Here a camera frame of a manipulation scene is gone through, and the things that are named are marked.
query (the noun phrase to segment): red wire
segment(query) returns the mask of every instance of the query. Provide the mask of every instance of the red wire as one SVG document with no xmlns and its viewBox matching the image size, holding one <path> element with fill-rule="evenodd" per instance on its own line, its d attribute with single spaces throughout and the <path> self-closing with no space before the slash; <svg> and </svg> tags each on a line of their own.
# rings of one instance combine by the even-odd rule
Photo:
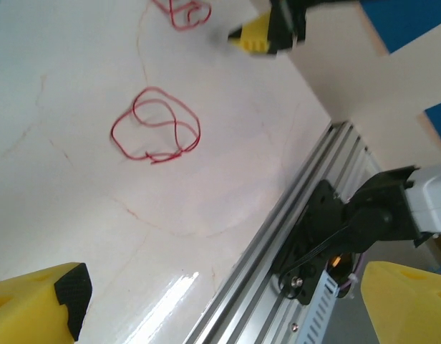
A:
<svg viewBox="0 0 441 344">
<path fill-rule="evenodd" d="M 173 1 L 174 0 L 168 0 L 168 8 L 166 8 L 165 5 L 161 4 L 158 0 L 152 0 L 152 2 L 155 5 L 157 5 L 159 9 L 163 11 L 163 13 L 170 16 L 171 24 L 176 31 L 181 32 L 181 31 L 193 29 L 198 25 L 202 25 L 206 23 L 209 17 L 211 16 L 211 12 L 212 12 L 211 5 L 204 1 L 190 0 L 188 3 L 179 6 L 177 8 L 173 8 Z M 205 15 L 205 17 L 203 19 L 199 19 L 195 22 L 192 22 L 192 13 L 202 11 L 203 8 L 208 10 L 208 13 Z M 176 14 L 179 14 L 182 11 L 187 11 L 187 16 L 186 16 L 187 24 L 179 25 L 176 24 L 175 16 Z"/>
<path fill-rule="evenodd" d="M 160 99 L 160 98 L 151 98 L 149 100 L 143 100 L 142 102 L 139 102 L 139 99 L 148 92 L 156 92 L 159 93 L 161 96 L 169 99 L 170 101 L 175 102 L 179 106 L 181 106 L 182 109 L 187 111 L 187 113 L 192 116 L 195 121 L 197 128 L 196 130 L 191 126 L 188 125 L 186 122 L 180 121 L 176 118 L 176 114 L 174 110 L 171 108 L 170 104 L 168 102 Z M 161 104 L 163 105 L 171 114 L 171 117 L 173 117 L 173 120 L 166 120 L 164 122 L 159 123 L 149 123 L 145 120 L 142 120 L 138 114 L 136 113 L 136 109 L 139 107 L 146 105 L 146 104 Z M 133 156 L 130 153 L 128 153 L 123 146 L 120 144 L 120 142 L 115 137 L 115 128 L 117 125 L 124 120 L 128 115 L 133 114 L 133 117 L 138 121 L 139 124 L 144 125 L 147 128 L 159 128 L 165 125 L 174 125 L 174 134 L 175 134 L 175 143 L 176 147 L 178 148 L 176 152 L 170 152 L 170 153 L 148 153 L 147 151 L 143 156 Z M 187 128 L 195 137 L 194 141 L 187 147 L 182 147 L 179 143 L 178 138 L 178 125 L 183 126 L 184 128 Z M 170 161 L 176 158 L 179 158 L 183 153 L 188 153 L 192 151 L 200 142 L 201 137 L 201 128 L 200 128 L 200 120 L 198 119 L 197 115 L 183 102 L 181 102 L 179 99 L 173 97 L 172 95 L 167 94 L 165 91 L 160 89 L 159 87 L 146 87 L 137 97 L 133 100 L 132 107 L 130 110 L 122 114 L 118 119 L 115 120 L 114 124 L 111 128 L 111 139 L 115 142 L 117 147 L 122 151 L 123 155 L 127 158 L 134 160 L 134 161 L 141 161 L 145 159 L 151 160 L 151 163 L 164 163 L 166 161 Z"/>
</svg>

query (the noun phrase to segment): white wall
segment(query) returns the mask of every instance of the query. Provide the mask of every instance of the white wall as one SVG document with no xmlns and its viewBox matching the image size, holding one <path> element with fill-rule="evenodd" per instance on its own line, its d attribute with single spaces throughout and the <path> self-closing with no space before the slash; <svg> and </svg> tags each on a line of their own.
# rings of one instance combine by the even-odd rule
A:
<svg viewBox="0 0 441 344">
<path fill-rule="evenodd" d="M 441 102 L 441 25 L 381 57 L 357 4 L 313 9 L 307 23 L 290 56 L 333 119 L 351 118 L 383 168 L 441 163 L 416 121 Z"/>
</svg>

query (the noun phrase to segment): screw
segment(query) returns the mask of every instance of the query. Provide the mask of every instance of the screw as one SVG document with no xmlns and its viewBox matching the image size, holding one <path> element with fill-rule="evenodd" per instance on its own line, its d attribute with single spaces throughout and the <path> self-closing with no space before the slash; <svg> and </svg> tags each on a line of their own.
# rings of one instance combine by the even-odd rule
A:
<svg viewBox="0 0 441 344">
<path fill-rule="evenodd" d="M 301 285 L 303 283 L 304 283 L 304 281 L 300 277 L 294 276 L 291 279 L 291 287 L 293 287 L 293 288 L 301 287 Z"/>
</svg>

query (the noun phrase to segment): white marble surface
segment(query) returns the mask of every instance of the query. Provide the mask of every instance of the white marble surface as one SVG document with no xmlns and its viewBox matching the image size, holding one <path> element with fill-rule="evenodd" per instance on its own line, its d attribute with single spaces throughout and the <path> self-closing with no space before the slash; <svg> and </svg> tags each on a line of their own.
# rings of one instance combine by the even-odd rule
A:
<svg viewBox="0 0 441 344">
<path fill-rule="evenodd" d="M 147 0 L 0 1 L 0 280 L 86 262 L 80 343 L 181 343 L 329 123 L 287 57 L 224 43 L 253 7 L 212 4 L 178 33 Z M 146 85 L 198 114 L 192 153 L 111 144 Z"/>
</svg>

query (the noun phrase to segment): gray floor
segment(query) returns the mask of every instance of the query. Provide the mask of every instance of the gray floor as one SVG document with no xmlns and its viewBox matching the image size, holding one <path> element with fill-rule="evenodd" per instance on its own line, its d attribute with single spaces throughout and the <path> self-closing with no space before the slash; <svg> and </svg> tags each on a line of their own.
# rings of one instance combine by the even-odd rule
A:
<svg viewBox="0 0 441 344">
<path fill-rule="evenodd" d="M 427 246 L 422 245 L 415 249 L 412 242 L 376 243 L 367 252 L 367 261 L 379 260 L 423 270 L 437 265 Z M 367 309 L 362 301 L 359 285 L 356 286 L 354 291 L 354 299 L 342 299 L 335 304 L 323 343 L 378 343 Z"/>
</svg>

